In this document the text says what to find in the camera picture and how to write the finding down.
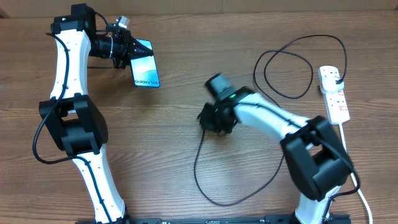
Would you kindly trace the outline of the blue Galaxy smartphone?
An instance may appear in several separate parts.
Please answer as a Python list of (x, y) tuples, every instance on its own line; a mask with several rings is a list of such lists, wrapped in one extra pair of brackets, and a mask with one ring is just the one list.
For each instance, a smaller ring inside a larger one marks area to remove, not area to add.
[[(148, 40), (137, 39), (146, 47), (152, 49), (152, 44)], [(155, 57), (143, 57), (130, 59), (131, 73), (134, 85), (141, 88), (159, 88), (160, 79), (157, 71)]]

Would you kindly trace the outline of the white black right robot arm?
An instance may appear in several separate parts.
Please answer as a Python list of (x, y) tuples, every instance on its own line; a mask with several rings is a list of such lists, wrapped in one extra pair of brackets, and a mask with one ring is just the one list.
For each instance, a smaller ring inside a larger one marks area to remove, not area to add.
[(215, 102), (206, 103), (198, 115), (203, 130), (229, 134), (241, 123), (262, 131), (282, 148), (300, 200), (291, 214), (266, 215), (265, 223), (351, 223), (349, 215), (330, 212), (335, 198), (343, 195), (341, 186), (356, 171), (327, 119), (283, 110), (245, 86), (236, 89), (220, 73), (205, 86)]

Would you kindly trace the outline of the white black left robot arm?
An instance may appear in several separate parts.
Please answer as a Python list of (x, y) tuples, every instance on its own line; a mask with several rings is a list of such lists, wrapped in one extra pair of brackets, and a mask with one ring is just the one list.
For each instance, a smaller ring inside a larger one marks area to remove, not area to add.
[(95, 217), (93, 223), (134, 223), (121, 198), (106, 157), (108, 127), (88, 94), (88, 59), (109, 59), (114, 69), (130, 67), (136, 87), (159, 88), (160, 79), (152, 44), (136, 39), (128, 30), (129, 19), (96, 26), (99, 13), (85, 3), (71, 6), (67, 16), (55, 17), (50, 36), (57, 45), (55, 82), (47, 101), (39, 103), (42, 122), (35, 133), (32, 151), (37, 152), (39, 134), (47, 128), (56, 146), (66, 153), (83, 178)]

